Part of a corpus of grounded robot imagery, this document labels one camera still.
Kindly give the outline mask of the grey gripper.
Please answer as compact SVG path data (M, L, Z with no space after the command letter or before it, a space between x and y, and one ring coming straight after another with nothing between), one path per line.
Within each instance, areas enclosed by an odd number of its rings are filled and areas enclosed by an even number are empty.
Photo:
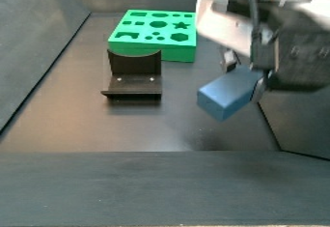
M294 5L279 7L258 3L251 9L251 66L263 75L258 80L251 102L267 90L316 91L330 85L330 29L311 14ZM234 50L220 52L223 72L240 64Z

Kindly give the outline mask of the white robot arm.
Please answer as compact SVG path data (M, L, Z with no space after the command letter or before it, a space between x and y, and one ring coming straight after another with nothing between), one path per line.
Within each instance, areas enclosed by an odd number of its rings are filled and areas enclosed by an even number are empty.
M330 0L197 0L196 28L248 58L262 88L330 86Z

